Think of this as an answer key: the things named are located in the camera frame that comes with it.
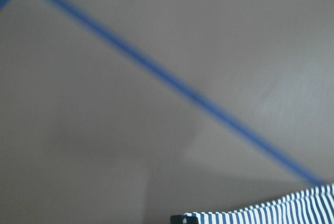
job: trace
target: blue and white striped cloth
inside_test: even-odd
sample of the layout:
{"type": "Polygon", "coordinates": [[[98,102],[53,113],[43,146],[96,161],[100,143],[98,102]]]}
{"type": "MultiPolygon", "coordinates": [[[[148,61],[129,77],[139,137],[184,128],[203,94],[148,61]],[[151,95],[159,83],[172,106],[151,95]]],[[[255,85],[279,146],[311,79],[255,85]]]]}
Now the blue and white striped cloth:
{"type": "Polygon", "coordinates": [[[334,224],[334,184],[233,212],[193,212],[199,224],[334,224]]]}

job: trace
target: black object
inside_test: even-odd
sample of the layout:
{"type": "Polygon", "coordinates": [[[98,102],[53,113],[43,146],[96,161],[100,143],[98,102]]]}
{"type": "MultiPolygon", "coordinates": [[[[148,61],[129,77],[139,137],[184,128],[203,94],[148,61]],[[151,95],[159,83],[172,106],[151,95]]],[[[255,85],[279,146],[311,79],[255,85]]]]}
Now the black object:
{"type": "Polygon", "coordinates": [[[198,224],[197,217],[193,216],[183,216],[183,215],[172,215],[171,224],[183,224],[183,219],[187,220],[187,224],[198,224]]]}

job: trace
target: striped shirt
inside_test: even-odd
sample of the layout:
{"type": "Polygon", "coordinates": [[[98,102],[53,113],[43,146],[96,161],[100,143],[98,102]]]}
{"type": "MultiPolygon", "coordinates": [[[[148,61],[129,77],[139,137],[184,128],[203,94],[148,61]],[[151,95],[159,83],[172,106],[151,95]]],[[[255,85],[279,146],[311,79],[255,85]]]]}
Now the striped shirt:
{"type": "Polygon", "coordinates": [[[193,212],[199,224],[334,224],[334,184],[232,212],[193,212]]]}

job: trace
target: striped fabric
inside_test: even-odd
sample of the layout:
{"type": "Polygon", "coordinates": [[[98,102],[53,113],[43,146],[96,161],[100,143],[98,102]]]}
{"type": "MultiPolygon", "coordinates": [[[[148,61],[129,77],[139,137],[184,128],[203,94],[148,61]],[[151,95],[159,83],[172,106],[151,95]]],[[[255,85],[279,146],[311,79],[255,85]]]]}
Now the striped fabric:
{"type": "Polygon", "coordinates": [[[199,224],[334,224],[334,184],[233,212],[193,212],[199,224]]]}

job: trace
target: gray floor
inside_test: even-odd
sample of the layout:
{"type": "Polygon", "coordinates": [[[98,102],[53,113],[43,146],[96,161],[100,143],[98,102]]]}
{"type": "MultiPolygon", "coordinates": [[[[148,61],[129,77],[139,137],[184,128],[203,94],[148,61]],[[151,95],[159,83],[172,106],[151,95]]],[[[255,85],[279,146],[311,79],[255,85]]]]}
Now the gray floor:
{"type": "MultiPolygon", "coordinates": [[[[333,181],[334,0],[71,0],[333,181]]],[[[168,223],[308,187],[45,0],[0,12],[0,222],[168,223]]]]}

